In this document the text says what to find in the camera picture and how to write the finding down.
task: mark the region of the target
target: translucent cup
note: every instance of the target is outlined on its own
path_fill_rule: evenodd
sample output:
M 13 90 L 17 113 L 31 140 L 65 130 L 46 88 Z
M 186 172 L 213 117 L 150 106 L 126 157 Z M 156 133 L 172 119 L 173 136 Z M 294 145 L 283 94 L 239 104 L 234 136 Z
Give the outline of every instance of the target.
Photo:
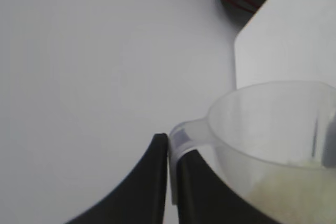
M 336 223 L 335 113 L 336 89 L 321 82 L 225 95 L 205 118 L 171 132 L 172 188 L 179 158 L 210 144 L 219 177 L 260 211 L 284 224 Z

